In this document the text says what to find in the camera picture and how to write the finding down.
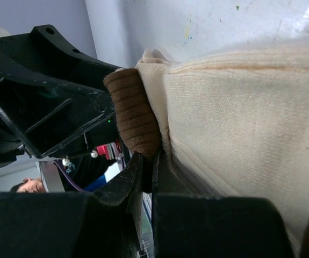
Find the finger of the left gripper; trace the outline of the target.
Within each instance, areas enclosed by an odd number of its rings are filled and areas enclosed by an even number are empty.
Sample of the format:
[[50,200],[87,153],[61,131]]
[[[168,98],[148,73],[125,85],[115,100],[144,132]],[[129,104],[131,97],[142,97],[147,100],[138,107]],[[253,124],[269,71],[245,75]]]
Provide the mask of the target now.
[[52,25],[1,37],[0,51],[27,69],[66,81],[102,81],[119,68],[79,51]]

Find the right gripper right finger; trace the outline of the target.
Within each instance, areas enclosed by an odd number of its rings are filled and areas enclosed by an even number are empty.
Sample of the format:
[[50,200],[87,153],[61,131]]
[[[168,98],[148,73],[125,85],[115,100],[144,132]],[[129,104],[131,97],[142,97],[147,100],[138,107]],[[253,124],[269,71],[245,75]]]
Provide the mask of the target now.
[[283,219],[263,198],[222,197],[179,180],[163,151],[154,160],[156,257],[293,257]]

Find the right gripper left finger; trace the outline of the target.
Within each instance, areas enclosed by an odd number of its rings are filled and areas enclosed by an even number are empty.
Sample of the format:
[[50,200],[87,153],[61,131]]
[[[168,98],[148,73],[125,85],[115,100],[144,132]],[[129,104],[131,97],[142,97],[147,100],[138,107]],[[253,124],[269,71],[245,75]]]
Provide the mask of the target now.
[[95,192],[0,192],[0,257],[137,257],[143,157]]

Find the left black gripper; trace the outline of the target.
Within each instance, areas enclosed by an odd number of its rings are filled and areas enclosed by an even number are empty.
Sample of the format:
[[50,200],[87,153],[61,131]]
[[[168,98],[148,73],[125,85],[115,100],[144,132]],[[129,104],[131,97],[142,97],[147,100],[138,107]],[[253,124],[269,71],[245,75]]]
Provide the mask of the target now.
[[109,93],[23,67],[0,69],[0,168],[29,154],[74,157],[118,138]]

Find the cream and brown sock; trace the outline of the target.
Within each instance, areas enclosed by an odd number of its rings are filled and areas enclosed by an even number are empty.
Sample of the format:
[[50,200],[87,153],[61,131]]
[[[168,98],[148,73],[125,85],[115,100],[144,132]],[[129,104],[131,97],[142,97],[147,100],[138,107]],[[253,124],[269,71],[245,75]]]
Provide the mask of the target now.
[[145,51],[104,85],[130,151],[163,148],[205,190],[270,200],[309,257],[309,42],[180,64]]

